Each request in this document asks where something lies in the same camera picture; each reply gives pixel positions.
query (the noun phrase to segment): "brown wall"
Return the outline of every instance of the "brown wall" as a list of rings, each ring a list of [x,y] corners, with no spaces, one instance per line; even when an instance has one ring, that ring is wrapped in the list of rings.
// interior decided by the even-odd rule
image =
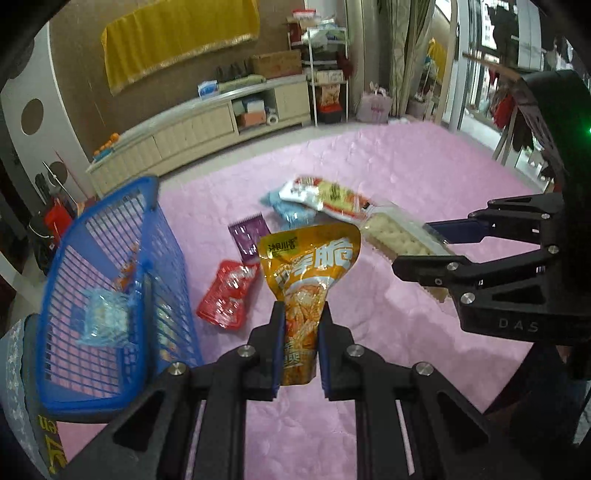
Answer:
[[[218,65],[253,54],[287,49],[285,18],[303,0],[259,0],[261,33],[248,42],[156,72],[113,96],[105,73],[100,34],[105,26],[149,0],[71,0],[50,24],[57,83],[82,148],[90,157],[113,132],[132,126],[197,94],[197,84],[215,78]]]

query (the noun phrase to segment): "storage box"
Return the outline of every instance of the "storage box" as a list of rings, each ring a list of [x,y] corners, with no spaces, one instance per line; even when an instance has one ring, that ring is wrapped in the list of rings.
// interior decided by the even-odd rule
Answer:
[[[338,124],[343,118],[343,108],[340,104],[321,106],[318,108],[318,121],[324,124]]]
[[[265,111],[262,112],[251,112],[243,113],[236,117],[236,123],[239,127],[252,127],[254,125],[261,125],[265,123],[267,116]]]
[[[301,52],[299,50],[253,55],[251,60],[252,71],[267,79],[301,74]]]
[[[339,83],[344,81],[343,70],[318,70],[316,83]]]

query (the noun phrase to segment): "floor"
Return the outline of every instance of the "floor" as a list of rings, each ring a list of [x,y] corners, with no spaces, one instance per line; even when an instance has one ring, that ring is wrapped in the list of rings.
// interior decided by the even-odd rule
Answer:
[[[485,125],[472,116],[464,114],[460,135],[470,140],[476,140],[489,150],[495,151],[495,148],[501,139],[501,133],[488,125]],[[547,185],[547,180],[540,178],[541,165],[530,165],[530,158],[525,151],[519,154],[511,149],[506,166],[512,170],[519,179],[535,192],[543,192]]]
[[[281,132],[276,132],[267,135],[262,139],[250,140],[236,147],[229,148],[220,154],[210,155],[194,164],[175,171],[173,174],[166,175],[161,179],[160,188],[162,191],[173,189],[197,177],[205,176],[211,172],[240,163],[248,158],[256,157],[288,145],[315,140],[316,138],[325,137],[327,135],[338,135],[346,131],[364,127],[366,127],[366,124],[350,121],[348,124],[319,125],[317,128],[294,127]],[[466,116],[462,122],[462,130],[459,132],[459,135],[465,137],[466,141],[472,143],[477,142],[479,147],[486,148],[491,156],[500,138],[500,134],[468,116]],[[523,163],[524,161],[526,166],[521,165],[521,167],[525,171],[527,171],[528,168],[531,169],[527,159],[522,160],[521,162]],[[540,186],[539,182],[536,182],[535,180],[535,176],[537,175],[535,172],[530,176],[519,170],[511,170],[521,179],[521,181],[530,186],[534,192],[543,191],[542,186]],[[33,256],[30,256],[29,259],[27,259],[22,276],[25,280],[28,280],[29,283],[27,285],[28,299],[17,294],[9,311],[10,325],[13,325],[30,313],[38,313],[41,311],[41,301],[43,299],[46,278],[37,268],[37,263]]]

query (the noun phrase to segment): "tissue box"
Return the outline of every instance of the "tissue box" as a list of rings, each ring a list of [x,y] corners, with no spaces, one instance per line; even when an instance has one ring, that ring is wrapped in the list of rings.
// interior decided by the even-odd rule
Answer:
[[[217,80],[208,80],[206,82],[200,83],[197,86],[197,92],[199,93],[200,98],[218,95],[220,91],[217,88]]]
[[[254,125],[261,125],[265,123],[266,120],[267,116],[264,110],[262,112],[243,113],[242,115],[238,115],[236,117],[236,123],[239,127],[252,127]]]

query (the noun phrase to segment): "red snack package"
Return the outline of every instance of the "red snack package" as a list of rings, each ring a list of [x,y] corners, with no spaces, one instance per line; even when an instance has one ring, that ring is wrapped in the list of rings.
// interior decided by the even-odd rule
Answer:
[[[197,316],[229,330],[240,328],[246,317],[244,298],[260,266],[223,260],[197,308]]]

